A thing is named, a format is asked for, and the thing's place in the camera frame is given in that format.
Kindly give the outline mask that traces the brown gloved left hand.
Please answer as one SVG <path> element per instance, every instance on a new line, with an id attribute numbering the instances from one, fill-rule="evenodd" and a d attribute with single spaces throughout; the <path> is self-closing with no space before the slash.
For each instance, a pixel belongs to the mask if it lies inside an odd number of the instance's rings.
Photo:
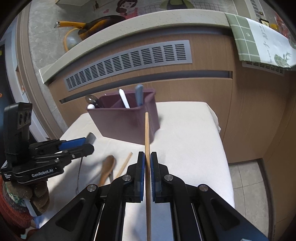
<path id="1" fill-rule="evenodd" d="M 3 181 L 2 194 L 8 206 L 19 213 L 34 210 L 37 215 L 41 215 L 46 212 L 50 204 L 47 181 L 30 185 Z"/>

